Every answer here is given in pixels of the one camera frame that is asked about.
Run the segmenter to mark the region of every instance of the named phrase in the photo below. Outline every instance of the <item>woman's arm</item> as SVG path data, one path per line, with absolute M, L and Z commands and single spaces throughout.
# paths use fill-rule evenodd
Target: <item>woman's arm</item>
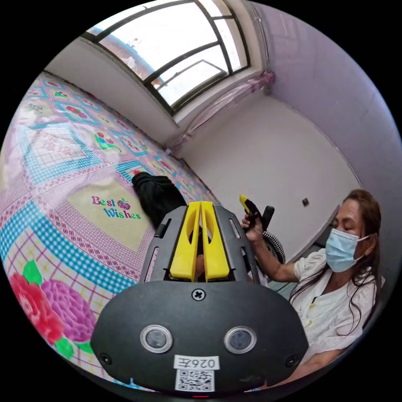
M 251 243 L 260 268 L 270 280 L 275 282 L 298 282 L 294 273 L 294 263 L 281 264 L 268 249 L 263 238 Z
M 328 352 L 318 353 L 318 354 L 312 356 L 305 363 L 298 366 L 296 368 L 296 370 L 293 372 L 293 374 L 286 380 L 279 382 L 278 384 L 272 385 L 270 387 L 267 387 L 266 385 L 264 385 L 260 389 L 277 387 L 278 385 L 287 384 L 289 382 L 298 380 L 299 378 L 305 377 L 308 374 L 311 374 L 314 371 L 322 369 L 327 364 L 331 363 L 331 361 L 333 361 L 336 357 L 338 357 L 341 354 L 341 352 L 342 352 L 342 350 L 338 349 L 338 350 L 330 350 Z

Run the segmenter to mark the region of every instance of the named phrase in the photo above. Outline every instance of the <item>woman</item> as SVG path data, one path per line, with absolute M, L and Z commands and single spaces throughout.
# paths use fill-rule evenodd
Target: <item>woman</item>
M 242 227 L 249 225 L 246 215 Z M 259 220 L 247 232 L 261 270 L 273 281 L 298 283 L 290 302 L 300 316 L 309 349 L 294 373 L 277 385 L 324 367 L 361 335 L 381 287 L 380 225 L 378 203 L 358 189 L 340 207 L 325 249 L 296 263 L 281 265 L 272 256 Z

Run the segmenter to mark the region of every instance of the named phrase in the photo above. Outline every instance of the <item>purple wall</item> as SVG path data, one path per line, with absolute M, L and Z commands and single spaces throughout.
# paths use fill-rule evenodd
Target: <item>purple wall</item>
M 330 138 L 380 203 L 381 265 L 393 282 L 401 263 L 402 143 L 384 99 L 331 39 L 289 14 L 253 4 L 266 29 L 273 95 Z

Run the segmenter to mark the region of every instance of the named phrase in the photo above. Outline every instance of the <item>pink curtain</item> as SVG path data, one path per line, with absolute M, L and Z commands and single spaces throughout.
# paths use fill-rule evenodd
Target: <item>pink curtain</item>
M 208 124 L 212 119 L 218 116 L 220 113 L 237 105 L 242 99 L 249 94 L 263 89 L 266 85 L 273 84 L 275 82 L 275 75 L 273 72 L 263 72 L 257 78 L 251 78 L 246 82 L 239 84 L 237 87 L 231 89 L 226 94 L 222 95 L 209 107 L 202 111 L 188 126 L 187 130 L 176 137 L 166 150 L 172 156 L 176 156 L 182 149 L 183 145 L 191 139 L 194 134 Z

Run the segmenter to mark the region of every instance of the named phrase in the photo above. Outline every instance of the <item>white blouse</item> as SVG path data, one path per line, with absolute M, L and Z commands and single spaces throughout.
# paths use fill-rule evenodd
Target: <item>white blouse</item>
M 299 281 L 302 281 L 325 264 L 325 249 L 321 249 L 297 261 L 294 273 Z M 315 285 L 305 289 L 292 303 L 299 314 L 309 342 L 309 349 L 301 364 L 317 353 L 344 349 L 351 345 L 361 335 L 362 326 L 374 305 L 376 285 L 370 282 L 374 279 L 372 275 L 364 280 L 364 283 L 370 283 L 358 288 L 353 296 L 354 304 L 361 310 L 360 321 L 359 311 L 353 305 L 351 305 L 353 314 L 349 309 L 349 301 L 356 286 L 350 281 L 338 290 L 322 294 L 330 277 L 331 270 L 328 269 Z

